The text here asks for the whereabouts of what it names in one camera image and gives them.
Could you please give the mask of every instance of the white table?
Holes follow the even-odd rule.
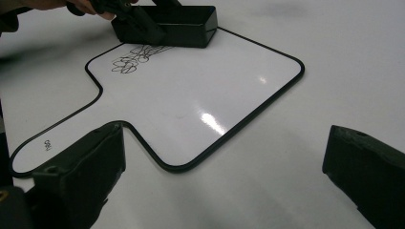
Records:
[[[301,59],[306,73],[184,174],[162,170],[125,131],[127,171],[93,228],[372,228],[321,167],[332,124],[405,152],[405,2],[181,2],[216,6],[221,27]],[[27,12],[3,33],[11,152],[96,96],[84,65],[118,43],[108,22],[64,9]]]

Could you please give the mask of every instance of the drawing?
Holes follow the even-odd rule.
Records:
[[[137,47],[129,53],[124,54],[122,57],[113,60],[114,67],[112,72],[132,73],[137,70],[138,64],[148,62],[149,57],[152,55],[172,48],[173,47],[167,46],[142,45],[141,47]]]

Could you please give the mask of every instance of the black container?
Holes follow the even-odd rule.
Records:
[[[150,44],[136,33],[126,20],[112,21],[117,38],[124,43],[205,48],[218,27],[212,6],[144,6],[145,12],[166,33],[159,44]]]

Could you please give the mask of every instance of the black object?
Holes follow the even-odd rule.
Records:
[[[141,8],[165,31],[165,36],[158,43],[149,42],[140,32],[133,30],[133,26],[128,20],[118,17],[112,21],[112,25],[121,42],[205,48],[218,28],[216,9],[212,6]]]
[[[355,130],[332,126],[322,171],[375,228],[405,228],[405,155]]]
[[[122,125],[106,124],[36,168],[27,194],[0,188],[1,228],[88,229],[124,170]]]
[[[215,7],[184,7],[178,0],[152,0],[155,7],[132,6],[129,0],[91,0],[95,11],[115,14],[112,21],[121,42],[205,48],[218,28]],[[84,13],[67,4],[74,15]]]
[[[12,185],[9,161],[9,148],[7,146],[6,133],[0,133],[0,187]]]

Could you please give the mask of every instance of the black border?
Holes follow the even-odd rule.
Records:
[[[138,130],[129,122],[127,121],[123,121],[123,120],[117,120],[117,121],[112,121],[109,123],[113,123],[113,122],[119,122],[122,123],[124,127],[128,128],[134,135],[135,137],[138,139],[138,141],[140,142],[140,144],[145,148],[145,150],[149,153],[149,155],[158,163],[158,165],[171,173],[183,173],[186,172],[194,167],[196,167],[197,165],[199,165],[204,159],[206,159],[208,156],[210,156],[212,153],[214,153],[218,148],[220,148],[225,142],[227,142],[231,137],[233,137],[234,135],[236,135],[240,130],[243,129],[243,127],[245,125],[247,125],[253,118],[255,118],[257,115],[259,115],[266,107],[268,107],[272,102],[274,102],[278,97],[280,97],[281,94],[283,94],[285,91],[287,91],[290,87],[292,87],[303,75],[304,75],[304,71],[305,71],[305,66],[304,63],[299,60],[298,58],[295,58],[291,55],[285,54],[283,52],[279,52],[277,50],[274,50],[268,46],[265,46],[263,44],[260,44],[256,41],[253,41],[249,38],[243,37],[233,31],[229,31],[226,30],[224,28],[218,27],[219,30],[222,31],[226,31],[229,32],[235,36],[238,36],[248,42],[252,42],[258,46],[261,46],[265,49],[271,50],[273,52],[277,52],[285,57],[288,57],[294,61],[296,61],[300,66],[301,66],[301,71],[293,78],[291,79],[285,86],[283,86],[279,91],[277,91],[274,95],[272,95],[270,98],[268,98],[264,103],[262,103],[259,107],[257,107],[255,110],[253,110],[250,114],[248,114],[244,119],[242,119],[239,123],[237,123],[233,128],[231,128],[226,134],[224,134],[223,136],[221,136],[218,140],[216,140],[212,145],[210,145],[208,148],[206,148],[204,151],[202,151],[198,156],[196,156],[194,159],[192,159],[191,161],[183,164],[183,165],[170,165],[165,163],[163,160],[160,159],[160,157],[155,153],[155,151],[150,147],[150,145],[146,142],[145,139],[143,139],[142,135],[138,132]],[[116,48],[118,48],[119,46],[123,45],[124,43],[113,47],[112,49],[108,50],[107,52],[110,52],[111,50],[114,50]],[[99,89],[99,93],[96,96],[95,99],[93,99],[93,101],[91,101],[89,104],[87,104],[86,106],[80,108],[79,110],[73,112],[72,114],[66,116],[65,118],[63,118],[62,120],[56,122],[54,125],[52,125],[51,127],[45,129],[44,131],[40,132],[37,135],[34,135],[33,137],[27,139],[25,142],[23,142],[11,155],[10,158],[10,164],[9,164],[9,170],[10,173],[13,177],[29,177],[32,174],[32,170],[28,171],[28,172],[24,172],[24,173],[19,173],[14,171],[14,169],[12,168],[12,163],[14,162],[15,157],[17,156],[18,152],[25,146],[27,145],[30,141],[32,141],[33,139],[45,134],[46,132],[48,132],[49,130],[53,129],[54,127],[56,127],[57,125],[61,124],[62,122],[68,120],[69,118],[73,117],[74,115],[77,115],[78,113],[82,112],[83,110],[89,108],[90,106],[92,106],[93,104],[95,104],[100,98],[101,95],[103,94],[103,88],[101,86],[101,84],[96,80],[95,76],[90,72],[89,70],[89,64],[99,58],[100,56],[102,56],[103,54],[107,53],[107,52],[103,52],[102,54],[92,58],[85,66],[85,71],[86,73],[90,76],[90,78],[94,81],[94,83],[96,84],[96,86]]]

